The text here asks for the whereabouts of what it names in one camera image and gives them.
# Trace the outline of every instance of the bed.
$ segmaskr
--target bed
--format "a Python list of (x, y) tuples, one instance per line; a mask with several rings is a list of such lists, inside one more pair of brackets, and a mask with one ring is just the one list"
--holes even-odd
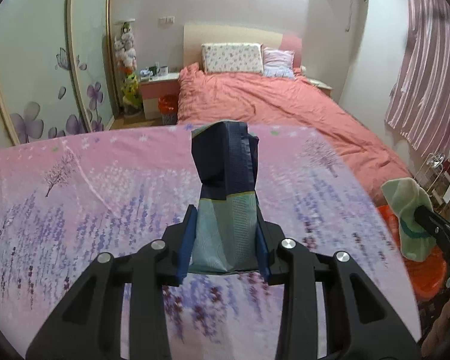
[(385, 181), (410, 176), (407, 166), (374, 133), (310, 85), (295, 69), (295, 79), (254, 73), (205, 74), (202, 43), (257, 42), (295, 52), (300, 66), (301, 40), (294, 36), (249, 28), (186, 25), (184, 64), (180, 73), (178, 122), (242, 120), (252, 124), (313, 127), (350, 167), (376, 206), (386, 204)]
[[(198, 203), (193, 128), (106, 131), (0, 152), (0, 329), (22, 356), (98, 253), (137, 251)], [(303, 126), (250, 125), (249, 131), (260, 139), (256, 190), (264, 218), (313, 251), (348, 251), (418, 339), (415, 297), (400, 252), (329, 144)], [(282, 294), (257, 273), (190, 274), (183, 287), (164, 291), (173, 359), (273, 359)], [(127, 304), (124, 310), (127, 358)], [(319, 321), (324, 355), (323, 304)]]

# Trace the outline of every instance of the striped curtain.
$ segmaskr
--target striped curtain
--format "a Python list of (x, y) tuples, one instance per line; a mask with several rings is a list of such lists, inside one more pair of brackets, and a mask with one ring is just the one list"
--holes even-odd
[(419, 154), (450, 150), (450, 6), (408, 0), (405, 55), (385, 121)]

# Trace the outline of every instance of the red duvet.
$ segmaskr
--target red duvet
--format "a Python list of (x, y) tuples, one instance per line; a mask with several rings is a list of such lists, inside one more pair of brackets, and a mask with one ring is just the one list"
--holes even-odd
[(314, 127), (377, 206), (386, 204), (380, 189), (385, 181), (410, 176), (397, 154), (303, 76), (291, 80), (251, 73), (205, 75), (192, 64), (180, 72), (179, 82), (179, 123), (232, 119)]

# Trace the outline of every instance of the plush toy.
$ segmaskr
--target plush toy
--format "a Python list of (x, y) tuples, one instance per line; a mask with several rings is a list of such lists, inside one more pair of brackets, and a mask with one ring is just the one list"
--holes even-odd
[(130, 74), (123, 81), (121, 90), (124, 94), (123, 102), (131, 105), (134, 108), (139, 108), (142, 104), (140, 96), (138, 94), (138, 77), (136, 74)]
[(122, 40), (124, 42), (126, 41), (132, 41), (133, 42), (133, 32), (125, 32), (122, 34)]
[[(122, 86), (122, 90), (124, 91), (124, 93), (125, 89), (128, 87), (127, 85), (130, 85), (129, 77), (136, 78), (133, 72), (137, 70), (137, 52), (134, 49), (133, 45), (134, 45), (133, 32), (131, 30), (130, 23), (126, 22), (123, 24), (121, 28), (120, 38), (115, 39), (115, 57), (118, 69), (120, 71), (123, 71), (126, 76), (126, 79), (123, 81)], [(124, 98), (130, 99), (134, 98), (132, 95), (130, 95), (130, 91), (127, 91), (127, 93), (128, 94), (126, 94)]]
[(120, 51), (125, 48), (125, 42), (121, 39), (115, 40), (115, 51)]

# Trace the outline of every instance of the pink pillow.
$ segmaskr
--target pink pillow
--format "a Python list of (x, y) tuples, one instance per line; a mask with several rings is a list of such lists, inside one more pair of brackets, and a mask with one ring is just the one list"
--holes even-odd
[(293, 68), (293, 57), (295, 51), (277, 50), (270, 47), (263, 49), (264, 66), (274, 68)]

